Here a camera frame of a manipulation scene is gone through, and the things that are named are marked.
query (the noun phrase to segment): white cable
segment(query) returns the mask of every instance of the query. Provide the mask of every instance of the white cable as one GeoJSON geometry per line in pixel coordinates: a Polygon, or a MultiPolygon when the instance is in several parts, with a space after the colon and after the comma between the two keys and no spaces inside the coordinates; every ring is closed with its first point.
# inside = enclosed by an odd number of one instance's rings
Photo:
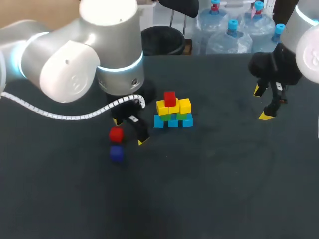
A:
{"type": "Polygon", "coordinates": [[[92,113],[89,113],[89,114],[86,114],[86,115],[81,115],[81,116],[63,116],[63,115],[57,115],[57,114],[53,114],[53,113],[50,113],[50,112],[47,112],[47,111],[43,111],[31,104],[29,104],[28,102],[25,102],[24,100],[20,99],[19,97],[17,96],[14,96],[8,92],[2,92],[1,93],[1,96],[3,97],[6,97],[12,101],[15,101],[17,102],[18,104],[26,107],[27,109],[33,111],[33,112],[36,112],[38,113],[39,115],[42,115],[42,116],[46,116],[46,117],[49,117],[49,118],[53,118],[53,119],[59,119],[59,120],[87,120],[87,119],[90,119],[90,118],[93,118],[93,117],[96,117],[96,116],[99,116],[100,114],[104,113],[105,111],[108,111],[109,109],[115,107],[115,106],[118,106],[124,102],[127,102],[127,101],[132,101],[132,100],[138,100],[140,102],[140,105],[142,108],[145,107],[145,101],[144,101],[144,98],[140,95],[130,95],[130,96],[125,96],[123,98],[120,98],[116,101],[113,101],[112,103],[109,103],[108,105],[100,108],[99,110],[97,111],[94,111],[92,113]]]}

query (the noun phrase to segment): plastic water jug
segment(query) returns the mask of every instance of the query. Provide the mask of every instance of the plastic water jug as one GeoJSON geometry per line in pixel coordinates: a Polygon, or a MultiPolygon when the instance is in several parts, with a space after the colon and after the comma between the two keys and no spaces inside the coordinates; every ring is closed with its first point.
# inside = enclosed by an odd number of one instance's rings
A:
{"type": "Polygon", "coordinates": [[[238,31],[238,20],[231,19],[227,31],[212,36],[206,54],[251,53],[253,41],[246,33],[238,31]]]}
{"type": "Polygon", "coordinates": [[[203,10],[196,18],[193,30],[193,55],[205,55],[209,38],[227,28],[227,14],[219,8],[220,0],[211,0],[211,8],[203,10]]]}
{"type": "Polygon", "coordinates": [[[243,30],[253,39],[253,45],[260,45],[265,38],[272,37],[275,31],[275,22],[263,13],[264,3],[255,2],[252,12],[245,13],[243,30]]]}
{"type": "Polygon", "coordinates": [[[253,45],[253,53],[256,52],[273,52],[278,43],[281,43],[280,37],[285,30],[284,24],[278,24],[275,29],[275,34],[272,37],[266,37],[263,41],[253,45]]]}

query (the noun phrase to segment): stacked blocks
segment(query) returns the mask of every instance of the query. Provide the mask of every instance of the stacked blocks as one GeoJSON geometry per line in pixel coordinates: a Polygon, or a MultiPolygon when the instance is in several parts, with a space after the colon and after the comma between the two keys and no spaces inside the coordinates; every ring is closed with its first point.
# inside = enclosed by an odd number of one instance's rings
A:
{"type": "Polygon", "coordinates": [[[182,121],[183,128],[193,127],[191,102],[187,99],[179,100],[175,92],[165,92],[163,101],[156,101],[157,115],[154,115],[154,128],[164,128],[168,122],[169,128],[178,128],[182,121]]]}
{"type": "Polygon", "coordinates": [[[122,143],[124,138],[123,129],[120,127],[113,127],[110,131],[109,138],[111,143],[116,144],[116,145],[112,145],[110,150],[110,158],[112,162],[123,163],[124,150],[121,145],[118,145],[122,143]]]}

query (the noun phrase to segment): blue block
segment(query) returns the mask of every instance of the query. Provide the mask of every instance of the blue block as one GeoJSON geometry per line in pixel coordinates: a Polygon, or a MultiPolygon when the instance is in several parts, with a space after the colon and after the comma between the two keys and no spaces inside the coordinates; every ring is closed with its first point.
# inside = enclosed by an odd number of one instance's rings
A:
{"type": "Polygon", "coordinates": [[[110,158],[112,162],[123,163],[124,161],[124,150],[122,146],[111,146],[110,158]]]}
{"type": "Polygon", "coordinates": [[[164,121],[161,120],[160,116],[154,115],[154,126],[153,128],[164,128],[164,121]]]}
{"type": "Polygon", "coordinates": [[[171,120],[168,121],[169,128],[178,128],[178,120],[176,114],[171,115],[171,120]]]}
{"type": "Polygon", "coordinates": [[[183,120],[183,128],[189,128],[194,126],[194,119],[191,113],[187,114],[187,120],[183,120]]]}

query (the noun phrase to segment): red block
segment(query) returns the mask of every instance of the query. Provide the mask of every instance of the red block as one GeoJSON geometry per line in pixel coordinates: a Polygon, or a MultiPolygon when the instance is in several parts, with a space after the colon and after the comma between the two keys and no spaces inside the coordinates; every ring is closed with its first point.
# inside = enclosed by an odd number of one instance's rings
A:
{"type": "Polygon", "coordinates": [[[164,92],[165,107],[176,106],[176,95],[175,91],[164,92]]]}
{"type": "Polygon", "coordinates": [[[124,138],[123,129],[120,127],[113,127],[109,134],[109,138],[112,143],[122,143],[124,138]]]}

